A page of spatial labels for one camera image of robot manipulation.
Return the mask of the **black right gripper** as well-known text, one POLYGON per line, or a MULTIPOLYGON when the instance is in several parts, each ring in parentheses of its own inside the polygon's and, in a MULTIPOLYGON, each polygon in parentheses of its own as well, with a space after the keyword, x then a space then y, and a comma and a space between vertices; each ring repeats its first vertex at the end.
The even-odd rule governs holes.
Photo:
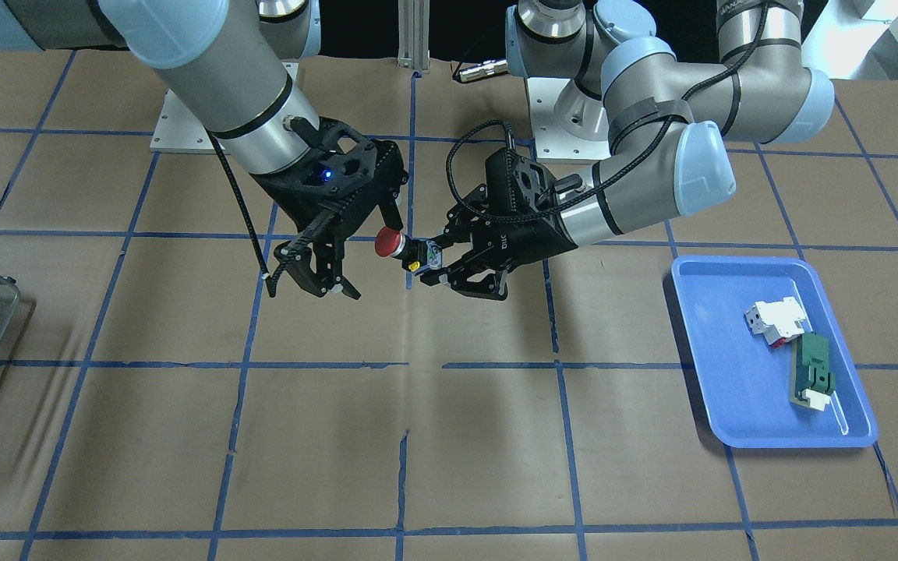
POLYGON ((292 132, 309 142, 309 150, 284 170, 254 175, 254 181, 278 204, 297 230, 305 231, 318 214, 332 212, 325 233, 302 233, 272 251, 278 261, 270 273, 270 296, 277 297, 284 274, 314 297, 338 292, 354 299, 361 294, 343 270, 345 243, 378 212, 384 225, 373 237, 382 259, 403 251, 403 221, 397 199, 409 174, 398 143, 365 137, 334 118, 319 125, 292 118, 292 132))

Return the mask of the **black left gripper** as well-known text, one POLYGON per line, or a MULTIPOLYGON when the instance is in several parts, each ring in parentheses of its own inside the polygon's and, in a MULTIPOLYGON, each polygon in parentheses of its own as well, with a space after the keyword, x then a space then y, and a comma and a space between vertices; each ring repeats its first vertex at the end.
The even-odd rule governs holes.
POLYGON ((507 148, 488 156, 485 172, 486 196, 477 209, 507 221, 481 219, 462 205, 453 206, 442 233, 427 239, 427 248, 441 252, 469 242, 472 249, 464 259, 422 273, 422 283, 501 302, 508 298, 508 271, 577 248, 560 214, 546 211, 560 205, 560 194, 578 187, 578 175, 557 178, 542 164, 507 148))

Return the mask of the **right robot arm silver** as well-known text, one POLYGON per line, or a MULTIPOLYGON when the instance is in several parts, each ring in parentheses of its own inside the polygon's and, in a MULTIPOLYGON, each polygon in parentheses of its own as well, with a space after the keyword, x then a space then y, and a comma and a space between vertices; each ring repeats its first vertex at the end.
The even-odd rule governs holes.
POLYGON ((206 131, 228 181, 234 157, 295 223, 263 269, 270 296, 290 276, 314 297, 357 299, 345 242, 374 210, 403 223, 408 175, 388 139, 320 116, 285 61, 320 52, 316 1, 0 1, 0 50, 127 48, 206 131))

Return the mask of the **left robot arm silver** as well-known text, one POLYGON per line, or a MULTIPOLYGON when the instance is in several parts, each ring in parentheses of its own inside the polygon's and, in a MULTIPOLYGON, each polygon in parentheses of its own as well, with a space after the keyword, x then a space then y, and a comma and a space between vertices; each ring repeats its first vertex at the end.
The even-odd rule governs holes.
POLYGON ((558 178, 506 146, 467 196, 447 169, 456 204, 428 246, 469 249, 418 270, 421 283, 502 301, 518 267, 726 202, 737 191, 726 142, 808 141, 833 111, 833 82, 802 62, 802 19, 801 1, 719 1, 719 60, 695 63, 635 1, 509 7, 509 71, 570 79, 598 101, 608 157, 558 178))

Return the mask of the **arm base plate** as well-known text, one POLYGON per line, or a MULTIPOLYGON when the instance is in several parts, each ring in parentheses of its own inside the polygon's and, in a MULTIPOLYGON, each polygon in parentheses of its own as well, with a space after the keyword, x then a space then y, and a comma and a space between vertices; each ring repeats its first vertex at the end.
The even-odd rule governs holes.
POLYGON ((214 155, 204 127, 171 90, 165 92, 150 152, 164 155, 214 155))
POLYGON ((612 118, 577 79, 534 77, 526 86, 539 162, 595 164, 612 156, 612 118))

